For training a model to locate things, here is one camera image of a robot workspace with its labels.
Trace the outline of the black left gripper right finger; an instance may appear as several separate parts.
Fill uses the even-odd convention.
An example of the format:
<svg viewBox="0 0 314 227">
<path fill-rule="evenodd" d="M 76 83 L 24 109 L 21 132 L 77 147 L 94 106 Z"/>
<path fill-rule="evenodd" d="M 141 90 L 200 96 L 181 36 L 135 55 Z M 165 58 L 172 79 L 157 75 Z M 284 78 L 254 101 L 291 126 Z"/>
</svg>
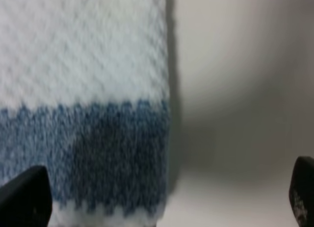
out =
<svg viewBox="0 0 314 227">
<path fill-rule="evenodd" d="M 299 156 L 292 171 L 289 202 L 300 227 L 314 226 L 314 159 Z"/>
</svg>

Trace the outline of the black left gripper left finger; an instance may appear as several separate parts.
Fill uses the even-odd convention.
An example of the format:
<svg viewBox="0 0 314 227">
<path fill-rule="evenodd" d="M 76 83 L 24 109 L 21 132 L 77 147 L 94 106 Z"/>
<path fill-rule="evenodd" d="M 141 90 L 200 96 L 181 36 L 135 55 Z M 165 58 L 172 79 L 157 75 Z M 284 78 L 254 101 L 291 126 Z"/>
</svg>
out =
<svg viewBox="0 0 314 227">
<path fill-rule="evenodd" d="M 33 166 L 0 188 L 2 227 L 46 227 L 52 214 L 47 169 Z"/>
</svg>

